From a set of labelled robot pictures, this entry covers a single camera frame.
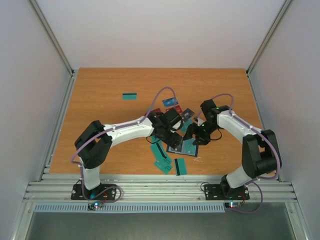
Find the navy blue card holder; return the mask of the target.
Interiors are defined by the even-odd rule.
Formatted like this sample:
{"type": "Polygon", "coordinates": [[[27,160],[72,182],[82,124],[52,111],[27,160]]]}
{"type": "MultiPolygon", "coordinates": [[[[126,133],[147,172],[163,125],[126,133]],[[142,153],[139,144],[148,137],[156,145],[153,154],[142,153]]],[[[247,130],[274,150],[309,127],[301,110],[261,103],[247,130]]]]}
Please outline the navy blue card holder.
{"type": "Polygon", "coordinates": [[[166,151],[168,153],[173,153],[178,155],[197,157],[199,146],[193,145],[194,141],[195,141],[195,138],[184,140],[178,148],[172,148],[170,146],[167,146],[166,151]]]}

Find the green card with stripe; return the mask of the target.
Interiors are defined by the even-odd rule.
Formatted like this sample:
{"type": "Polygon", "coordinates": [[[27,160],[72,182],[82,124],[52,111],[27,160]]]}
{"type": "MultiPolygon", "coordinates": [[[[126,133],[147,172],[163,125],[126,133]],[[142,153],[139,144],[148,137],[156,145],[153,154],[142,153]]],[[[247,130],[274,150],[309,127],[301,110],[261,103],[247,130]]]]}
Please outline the green card with stripe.
{"type": "Polygon", "coordinates": [[[177,176],[187,175],[187,166],[184,158],[175,158],[174,159],[175,173],[177,176]]]}

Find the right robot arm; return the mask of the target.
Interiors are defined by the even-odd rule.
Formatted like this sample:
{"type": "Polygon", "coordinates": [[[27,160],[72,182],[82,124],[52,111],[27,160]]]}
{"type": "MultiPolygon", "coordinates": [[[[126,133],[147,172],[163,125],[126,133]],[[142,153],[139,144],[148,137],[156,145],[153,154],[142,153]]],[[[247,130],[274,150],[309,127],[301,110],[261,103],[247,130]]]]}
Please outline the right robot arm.
{"type": "Polygon", "coordinates": [[[272,179],[278,177],[282,167],[276,134],[262,130],[240,118],[229,106],[216,106],[212,99],[205,100],[200,108],[205,121],[196,120],[188,126],[184,140],[195,137],[193,145],[205,146],[213,139],[216,130],[226,130],[242,144],[241,166],[223,176],[220,191],[224,198],[234,197],[246,184],[265,179],[264,174],[275,171],[272,179]]]}

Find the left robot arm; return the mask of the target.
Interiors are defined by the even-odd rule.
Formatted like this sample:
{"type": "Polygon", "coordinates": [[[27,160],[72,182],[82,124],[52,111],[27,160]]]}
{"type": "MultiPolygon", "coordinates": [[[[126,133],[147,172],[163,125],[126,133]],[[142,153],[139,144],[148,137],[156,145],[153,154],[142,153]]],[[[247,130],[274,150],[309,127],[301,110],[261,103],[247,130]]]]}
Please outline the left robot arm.
{"type": "Polygon", "coordinates": [[[75,155],[79,157],[83,194],[96,199],[101,193],[100,165],[105,161],[109,150],[116,145],[138,138],[155,136],[171,148],[177,148],[183,137],[177,133],[183,120],[175,109],[162,112],[149,112],[138,119],[119,124],[91,122],[74,143],[75,155]]]}

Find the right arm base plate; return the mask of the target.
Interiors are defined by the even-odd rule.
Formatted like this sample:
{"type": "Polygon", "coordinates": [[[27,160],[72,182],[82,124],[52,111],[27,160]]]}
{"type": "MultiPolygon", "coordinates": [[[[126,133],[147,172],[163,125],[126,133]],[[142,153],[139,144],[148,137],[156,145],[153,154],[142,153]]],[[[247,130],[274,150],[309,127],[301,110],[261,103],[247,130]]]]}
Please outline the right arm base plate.
{"type": "Polygon", "coordinates": [[[249,191],[244,186],[237,188],[223,188],[220,184],[205,183],[202,186],[202,190],[207,201],[240,201],[250,199],[249,191]]]}

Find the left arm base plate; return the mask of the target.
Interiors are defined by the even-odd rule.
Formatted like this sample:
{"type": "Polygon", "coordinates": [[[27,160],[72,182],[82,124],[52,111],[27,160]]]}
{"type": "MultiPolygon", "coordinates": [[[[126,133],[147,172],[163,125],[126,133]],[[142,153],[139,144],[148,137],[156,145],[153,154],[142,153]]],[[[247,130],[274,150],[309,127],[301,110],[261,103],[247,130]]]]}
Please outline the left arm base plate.
{"type": "Polygon", "coordinates": [[[115,184],[100,184],[98,187],[88,190],[84,187],[82,190],[82,185],[80,183],[74,184],[71,191],[70,199],[73,201],[84,201],[84,200],[94,200],[94,201],[113,201],[116,199],[115,195],[117,193],[115,184]]]}

